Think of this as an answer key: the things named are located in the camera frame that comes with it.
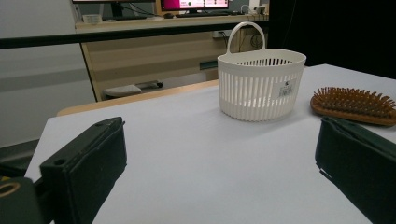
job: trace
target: white basket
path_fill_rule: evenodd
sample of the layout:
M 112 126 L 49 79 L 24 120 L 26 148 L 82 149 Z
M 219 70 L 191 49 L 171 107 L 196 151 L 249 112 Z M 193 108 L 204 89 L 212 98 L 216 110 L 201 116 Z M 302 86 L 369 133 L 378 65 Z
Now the white basket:
M 259 50 L 231 53 L 234 34 L 246 25 L 254 26 L 265 43 L 256 23 L 241 22 L 233 28 L 226 54 L 218 57 L 220 109 L 235 119 L 279 119 L 294 107 L 306 57 L 290 50 L 266 49 L 264 44 Z

